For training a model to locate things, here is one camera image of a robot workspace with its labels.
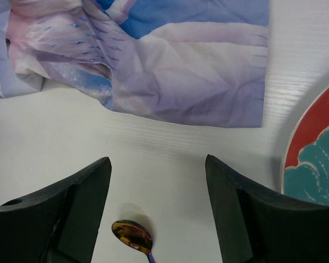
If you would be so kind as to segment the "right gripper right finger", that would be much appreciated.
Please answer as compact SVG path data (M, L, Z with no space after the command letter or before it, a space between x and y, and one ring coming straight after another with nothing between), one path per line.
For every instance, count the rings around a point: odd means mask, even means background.
M329 206L271 190L213 155L205 171L223 262L329 262Z

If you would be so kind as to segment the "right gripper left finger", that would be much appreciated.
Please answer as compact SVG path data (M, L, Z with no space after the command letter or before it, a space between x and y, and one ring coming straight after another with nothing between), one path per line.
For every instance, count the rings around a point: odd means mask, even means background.
M110 178L104 157L0 205L0 262L91 262Z

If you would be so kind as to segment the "red and blue plate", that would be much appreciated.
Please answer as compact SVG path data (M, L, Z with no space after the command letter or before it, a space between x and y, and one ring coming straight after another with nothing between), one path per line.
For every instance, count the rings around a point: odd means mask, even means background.
M329 87L295 126L281 167L281 192L329 206Z

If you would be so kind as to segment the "blue princess print cloth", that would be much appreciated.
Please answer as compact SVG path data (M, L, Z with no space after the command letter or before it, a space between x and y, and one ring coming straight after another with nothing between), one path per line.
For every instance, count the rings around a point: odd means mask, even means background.
M0 99L73 87L111 111L262 125L268 1L0 1Z

